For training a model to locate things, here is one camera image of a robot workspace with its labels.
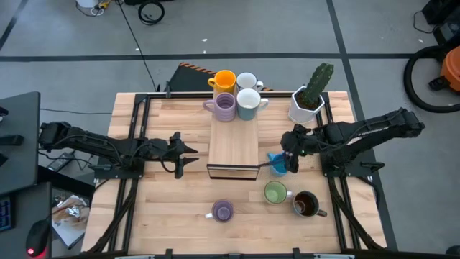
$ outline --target orange mug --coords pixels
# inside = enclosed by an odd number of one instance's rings
[[[216,89],[218,93],[233,94],[235,90],[236,76],[231,71],[219,71],[214,78],[208,79],[208,85]]]

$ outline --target mug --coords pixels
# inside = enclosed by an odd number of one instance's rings
[[[230,201],[218,200],[214,203],[211,213],[204,215],[206,219],[215,219],[217,222],[226,223],[233,217],[234,209]]]
[[[318,198],[309,191],[301,191],[293,199],[294,212],[301,217],[312,217],[315,215],[326,217],[324,210],[319,209]]]
[[[214,104],[214,108],[209,108],[208,104]],[[236,114],[235,96],[229,93],[219,94],[215,100],[204,101],[203,108],[213,112],[217,120],[230,122]]]
[[[270,204],[280,204],[287,197],[292,197],[292,191],[288,191],[286,186],[279,181],[271,181],[267,183],[264,190],[265,199]]]
[[[257,90],[259,87],[264,87],[264,83],[262,81],[258,81],[254,74],[248,72],[240,73],[238,75],[236,78],[236,85],[238,86],[238,91],[249,88]]]
[[[288,173],[288,170],[285,168],[285,161],[282,158],[282,153],[276,155],[273,153],[268,153],[267,155],[270,162],[275,162],[270,166],[272,175],[277,177],[285,176]]]
[[[268,103],[268,99],[261,99],[260,94],[254,89],[243,89],[236,95],[238,115],[245,121],[254,119],[257,112],[267,108]]]
[[[218,93],[230,93],[235,91],[236,76],[231,71],[219,71],[214,78],[208,79],[208,85]]]

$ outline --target gray floor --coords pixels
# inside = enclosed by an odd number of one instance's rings
[[[432,35],[412,28],[413,13],[428,0],[332,0],[348,53],[413,53],[435,45]],[[175,0],[165,2],[163,21],[147,27],[134,7],[124,6],[144,54],[213,53],[339,53],[334,27],[324,0]],[[0,1],[0,33],[19,1]],[[418,24],[429,29],[422,16]],[[85,17],[74,1],[28,1],[8,40],[7,56],[139,55],[119,7],[112,4],[100,17]],[[349,90],[341,60],[321,58],[255,58],[148,60],[156,84],[173,75],[179,62],[215,71],[251,71],[265,86],[295,90],[322,62],[335,65],[328,90]],[[350,60],[365,117],[400,106],[425,122],[423,134],[393,140],[375,149],[382,185],[400,250],[444,253],[460,245],[460,190],[457,158],[458,114],[430,114],[414,107],[403,91],[406,60]],[[431,93],[426,83],[439,64],[423,60],[415,67],[414,85],[433,104],[455,104],[449,92]],[[0,62],[0,98],[28,91],[42,93],[42,107],[80,112],[109,112],[117,92],[153,91],[142,61]],[[41,121],[62,121],[106,134],[109,115],[41,113]],[[78,157],[87,158],[83,153]],[[48,160],[40,158],[47,165]],[[64,172],[91,182],[90,171],[72,163]],[[69,253],[53,242],[53,255]]]

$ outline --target potted cactus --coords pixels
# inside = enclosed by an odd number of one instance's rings
[[[334,73],[334,65],[322,63],[319,65],[307,86],[301,86],[291,96],[289,118],[298,124],[311,121],[324,106],[321,93],[328,85]]]

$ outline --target keyboard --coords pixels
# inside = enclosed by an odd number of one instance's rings
[[[0,196],[0,232],[13,228],[12,201],[8,195]]]

